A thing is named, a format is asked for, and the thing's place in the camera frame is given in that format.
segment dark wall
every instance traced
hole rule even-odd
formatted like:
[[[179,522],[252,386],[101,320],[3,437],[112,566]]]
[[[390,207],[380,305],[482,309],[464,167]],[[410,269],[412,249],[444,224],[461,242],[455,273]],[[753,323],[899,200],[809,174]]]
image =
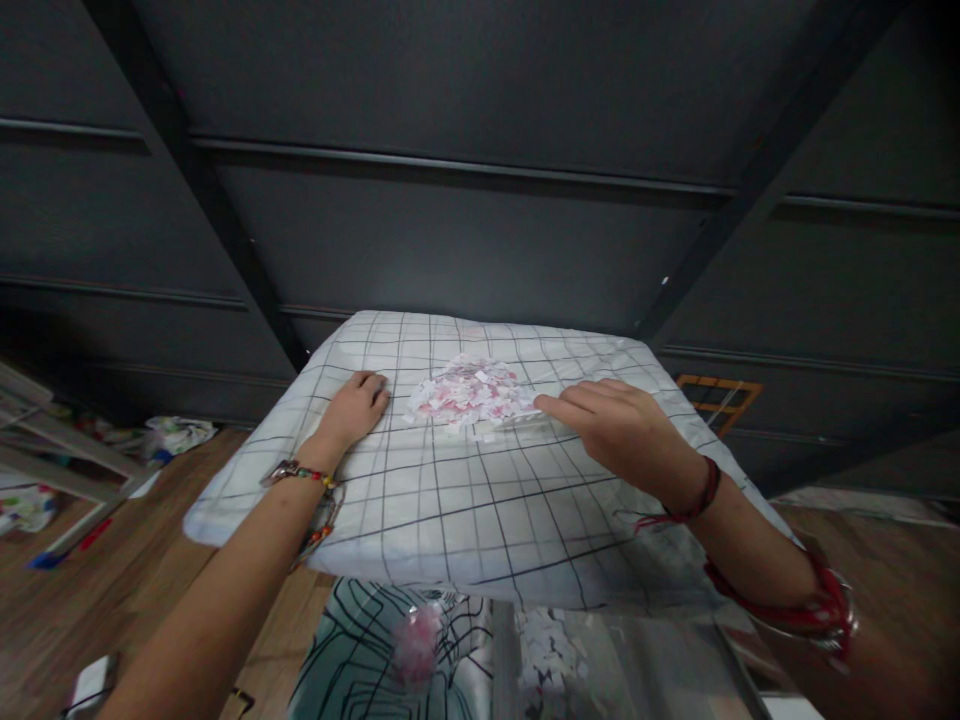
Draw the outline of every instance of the dark wall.
[[[854,3],[133,4],[312,349],[363,308],[631,334]],[[935,9],[867,57],[663,347],[765,384],[728,438],[761,485],[960,382]],[[83,12],[0,10],[0,308],[105,397],[256,422],[295,370]]]

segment bracelet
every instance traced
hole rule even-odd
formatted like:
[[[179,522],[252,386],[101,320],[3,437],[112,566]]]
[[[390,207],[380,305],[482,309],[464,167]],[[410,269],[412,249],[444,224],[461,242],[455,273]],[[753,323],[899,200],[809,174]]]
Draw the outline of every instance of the bracelet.
[[[853,636],[860,627],[853,607],[853,589],[836,571],[816,555],[803,550],[813,565],[820,583],[821,597],[801,608],[777,608],[757,605],[746,600],[723,577],[713,561],[707,558],[703,566],[713,586],[749,613],[765,628],[798,640],[809,642],[817,650],[828,655],[830,664],[843,673],[849,672],[847,655]],[[795,630],[785,630],[784,625]]]
[[[666,506],[663,506],[664,512],[660,515],[644,515],[638,513],[640,519],[634,523],[634,535],[639,533],[641,528],[660,525],[662,523],[685,525],[707,511],[707,508],[713,504],[714,499],[717,497],[717,490],[720,488],[720,479],[723,477],[723,474],[720,472],[720,467],[713,458],[708,458],[706,455],[702,457],[707,461],[707,485],[704,487],[703,492],[700,493],[700,499],[697,501],[693,510],[686,513],[674,513],[670,512]]]
[[[326,540],[333,532],[334,521],[337,519],[337,515],[340,514],[340,509],[343,507],[345,498],[345,491],[341,493],[339,502],[334,501],[332,489],[324,491],[318,512],[321,516],[326,514],[326,520],[319,530],[307,531],[306,537],[304,537],[303,542],[300,544],[297,557],[290,566],[290,572],[296,570],[307,558],[313,555],[317,548],[320,547],[320,543]]]
[[[338,487],[338,484],[333,481],[333,476],[319,470],[302,467],[296,460],[281,460],[276,469],[260,481],[260,487],[273,487],[287,477],[311,478],[317,482],[322,482],[330,489]]]

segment red string bracelet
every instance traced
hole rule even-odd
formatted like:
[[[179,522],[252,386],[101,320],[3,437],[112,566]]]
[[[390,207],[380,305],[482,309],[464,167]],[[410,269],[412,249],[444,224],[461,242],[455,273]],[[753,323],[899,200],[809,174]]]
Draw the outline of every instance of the red string bracelet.
[[[713,581],[717,592],[736,602],[750,613],[754,620],[780,635],[806,640],[818,650],[827,653],[835,668],[847,672],[847,655],[859,626],[853,609],[850,586],[816,555],[806,550],[803,552],[813,566],[821,594],[818,599],[800,608],[768,607],[752,603],[733,589],[709,558],[703,569]]]
[[[694,506],[693,510],[685,513],[673,513],[670,512],[666,506],[664,506],[663,509],[666,512],[660,515],[641,515],[640,519],[634,523],[634,535],[638,534],[641,528],[651,527],[652,525],[660,525],[662,523],[685,525],[691,520],[700,517],[707,511],[707,508],[710,507],[714,499],[717,497],[717,489],[720,487],[720,478],[723,477],[723,475],[720,472],[719,466],[712,458],[708,458],[704,455],[703,459],[707,461],[707,485],[700,494],[700,498],[697,500],[697,504]]]

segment white paper pieces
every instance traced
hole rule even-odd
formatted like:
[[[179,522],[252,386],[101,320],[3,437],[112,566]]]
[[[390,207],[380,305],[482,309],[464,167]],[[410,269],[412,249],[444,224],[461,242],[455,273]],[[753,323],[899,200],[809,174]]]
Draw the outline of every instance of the white paper pieces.
[[[433,418],[456,430],[481,420],[500,425],[504,420],[536,414],[533,398],[530,388],[521,385],[504,363],[461,353],[417,386],[404,420],[412,423],[417,418]]]

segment cable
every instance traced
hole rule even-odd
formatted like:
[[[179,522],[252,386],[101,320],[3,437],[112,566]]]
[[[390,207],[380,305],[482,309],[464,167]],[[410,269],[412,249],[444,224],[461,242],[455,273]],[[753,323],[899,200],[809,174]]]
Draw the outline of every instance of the cable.
[[[240,718],[242,718],[244,715],[250,712],[253,706],[257,704],[256,700],[254,700],[251,696],[247,695],[247,693],[245,693],[243,690],[241,690],[238,687],[234,687],[233,690],[230,691],[230,694],[244,704],[243,708],[241,708],[240,710],[240,714],[237,715],[237,720],[240,720]]]
[[[83,705],[83,704],[85,704],[85,703],[90,702],[90,701],[93,700],[94,698],[98,698],[98,697],[100,697],[101,695],[105,695],[106,693],[110,692],[111,690],[113,690],[112,687],[104,688],[104,689],[101,690],[100,692],[95,692],[93,695],[88,695],[88,696],[85,697],[83,700],[80,700],[79,702],[75,702],[73,705],[71,705],[71,706],[68,707],[68,708],[64,708],[63,710],[60,711],[60,720],[67,720],[67,718],[69,717],[70,713],[73,712],[74,710],[76,710],[78,707],[80,707],[81,705]]]

